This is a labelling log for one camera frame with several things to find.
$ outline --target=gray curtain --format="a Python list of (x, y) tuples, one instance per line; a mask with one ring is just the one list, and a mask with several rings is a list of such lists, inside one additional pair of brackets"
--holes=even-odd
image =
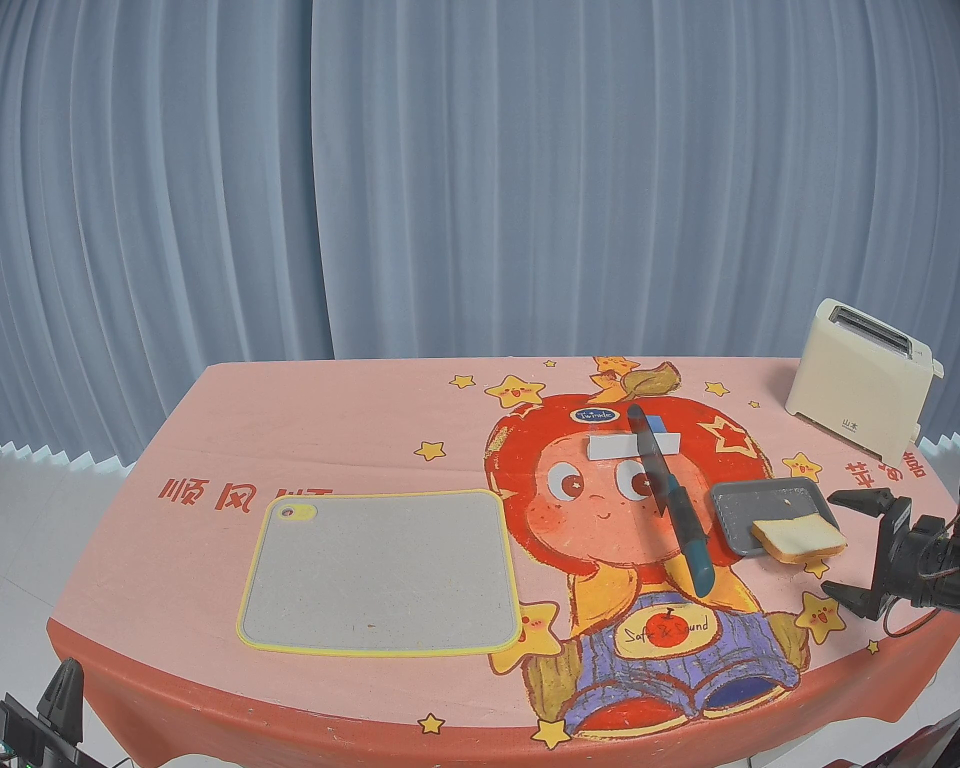
[(800, 354), (960, 424), (960, 12), (0, 1), (0, 442), (134, 460), (210, 363)]
[(0, 3), (0, 442), (133, 461), (204, 367), (330, 356), (306, 3)]
[(830, 296), (960, 424), (957, 3), (316, 0), (312, 51), (338, 356), (799, 356)]

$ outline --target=red apple print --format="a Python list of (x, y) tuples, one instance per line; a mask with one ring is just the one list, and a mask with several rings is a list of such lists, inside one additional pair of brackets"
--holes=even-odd
[(673, 609), (666, 613), (651, 616), (644, 627), (647, 639), (658, 648), (673, 648), (680, 645), (690, 634), (690, 625), (682, 616), (672, 615)]

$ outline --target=toaster slot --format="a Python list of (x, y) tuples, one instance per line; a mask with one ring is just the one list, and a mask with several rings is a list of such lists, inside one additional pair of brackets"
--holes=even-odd
[(864, 317), (849, 307), (835, 307), (830, 313), (830, 322), (840, 325), (857, 336), (872, 341), (874, 344), (890, 349), (907, 360), (913, 356), (913, 345), (910, 343), (908, 336), (878, 323), (873, 318)]

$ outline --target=cable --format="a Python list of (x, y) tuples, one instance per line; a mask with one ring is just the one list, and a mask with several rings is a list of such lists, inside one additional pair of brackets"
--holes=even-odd
[(935, 608), (933, 609), (933, 611), (931, 611), (926, 616), (924, 616), (924, 618), (922, 618), (919, 622), (917, 622), (912, 627), (910, 627), (910, 629), (903, 630), (901, 632), (891, 632), (890, 628), (887, 626), (887, 622), (890, 620), (890, 611), (893, 610), (894, 606), (897, 605), (901, 599), (902, 598), (900, 597), (895, 597), (893, 600), (890, 601), (890, 605), (887, 606), (887, 610), (883, 612), (883, 633), (888, 637), (906, 637), (907, 635), (911, 635), (915, 633), (917, 630), (919, 630), (931, 618), (937, 615), (937, 613), (940, 612), (939, 608)]
[(944, 576), (952, 576), (954, 573), (960, 573), (960, 567), (947, 568), (946, 570), (938, 570), (938, 571), (934, 571), (933, 573), (923, 573), (921, 571), (921, 566), (924, 561), (924, 557), (926, 557), (927, 553), (929, 553), (930, 548), (933, 546), (934, 542), (938, 540), (943, 534), (945, 534), (950, 529), (950, 527), (954, 525), (958, 520), (960, 520), (960, 504), (957, 504), (957, 514), (953, 516), (953, 520), (951, 520), (948, 523), (944, 523), (943, 527), (937, 532), (937, 535), (934, 537), (931, 537), (930, 540), (926, 544), (924, 544), (924, 548), (920, 550), (920, 557), (917, 558), (917, 576), (921, 580), (927, 582), (933, 579), (943, 578)]

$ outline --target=cartoon girl illustration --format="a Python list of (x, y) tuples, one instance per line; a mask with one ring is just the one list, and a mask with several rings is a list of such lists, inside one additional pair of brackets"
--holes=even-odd
[[(679, 376), (660, 390), (677, 384)], [(611, 453), (591, 449), (591, 440), (630, 433), (635, 401), (665, 430), (666, 462), (708, 533), (716, 584), (706, 598), (694, 595), (636, 454), (590, 458)], [(791, 614), (765, 613), (731, 571), (737, 558), (709, 499), (715, 483), (773, 476), (738, 424), (675, 396), (602, 405), (587, 395), (549, 396), (497, 423), (485, 469), (512, 536), (567, 574), (570, 639), (558, 656), (522, 664), (540, 719), (563, 719), (570, 734), (637, 736), (743, 711), (799, 683), (806, 630)]]

